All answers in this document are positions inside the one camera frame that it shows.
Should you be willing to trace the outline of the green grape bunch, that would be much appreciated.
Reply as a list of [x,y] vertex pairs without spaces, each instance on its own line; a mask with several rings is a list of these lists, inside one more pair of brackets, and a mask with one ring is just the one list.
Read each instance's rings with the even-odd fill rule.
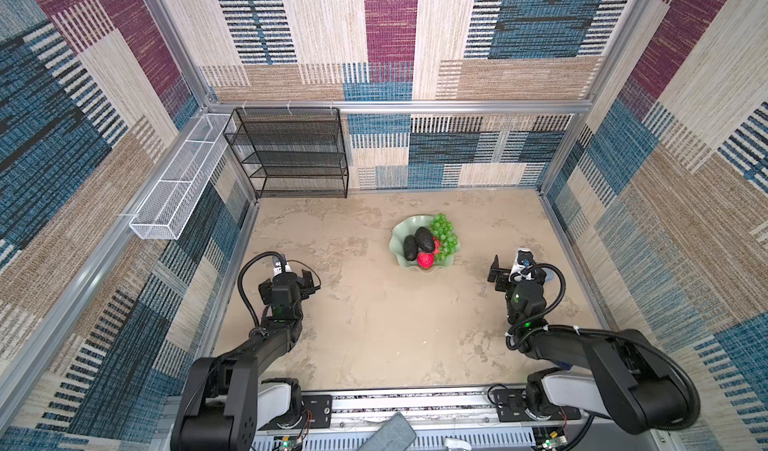
[[434,255],[435,263],[446,264],[459,251],[459,240],[453,223],[444,213],[439,213],[430,223],[429,230],[441,242],[439,254]]

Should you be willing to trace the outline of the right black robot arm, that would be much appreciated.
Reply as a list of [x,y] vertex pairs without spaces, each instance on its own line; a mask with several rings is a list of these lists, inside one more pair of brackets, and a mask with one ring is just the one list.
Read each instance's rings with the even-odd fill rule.
[[548,322],[566,296],[562,271],[527,249],[510,268],[492,262],[487,280],[503,293],[505,345],[552,368],[531,374],[526,407],[536,419],[572,407],[638,435],[692,427],[701,398],[692,378],[638,330],[609,331]]

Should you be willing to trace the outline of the red apple front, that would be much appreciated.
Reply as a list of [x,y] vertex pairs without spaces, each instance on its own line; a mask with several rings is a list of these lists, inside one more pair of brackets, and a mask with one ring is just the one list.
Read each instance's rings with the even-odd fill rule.
[[417,264],[421,269],[427,270],[434,266],[435,256],[429,252],[419,252],[417,255]]

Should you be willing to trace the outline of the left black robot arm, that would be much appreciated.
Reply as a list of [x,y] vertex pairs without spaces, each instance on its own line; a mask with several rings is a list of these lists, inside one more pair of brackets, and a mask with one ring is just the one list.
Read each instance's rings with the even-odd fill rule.
[[[243,281],[249,268],[267,257],[274,270],[259,285],[265,305],[259,317]],[[308,420],[297,380],[262,380],[261,375],[298,343],[303,302],[321,288],[320,282],[308,270],[292,271],[283,254],[266,251],[243,265],[236,287],[254,327],[234,349],[194,361],[170,434],[172,450],[250,450],[260,428],[292,429]]]

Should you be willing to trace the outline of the dark avocado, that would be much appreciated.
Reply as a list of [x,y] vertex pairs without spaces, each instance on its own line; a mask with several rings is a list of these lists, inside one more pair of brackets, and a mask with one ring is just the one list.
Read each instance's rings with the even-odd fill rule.
[[415,261],[418,257],[419,246],[414,235],[407,235],[403,241],[403,256],[408,261]]
[[433,253],[435,250],[434,236],[431,231],[421,226],[414,232],[414,240],[419,249],[426,253]]

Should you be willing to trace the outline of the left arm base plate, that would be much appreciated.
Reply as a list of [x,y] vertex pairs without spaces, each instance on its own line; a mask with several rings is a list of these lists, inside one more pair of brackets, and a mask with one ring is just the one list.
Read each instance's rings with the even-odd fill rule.
[[329,394],[304,395],[302,408],[297,417],[274,418],[260,428],[260,431],[298,432],[309,428],[329,429],[333,411],[333,398]]

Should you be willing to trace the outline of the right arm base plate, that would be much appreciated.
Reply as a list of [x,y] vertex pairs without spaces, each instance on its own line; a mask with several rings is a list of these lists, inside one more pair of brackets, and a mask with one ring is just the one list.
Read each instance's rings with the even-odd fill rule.
[[525,390],[505,386],[491,386],[486,398],[496,411],[501,423],[579,421],[582,413],[573,407],[546,404],[542,410],[531,411],[525,400]]

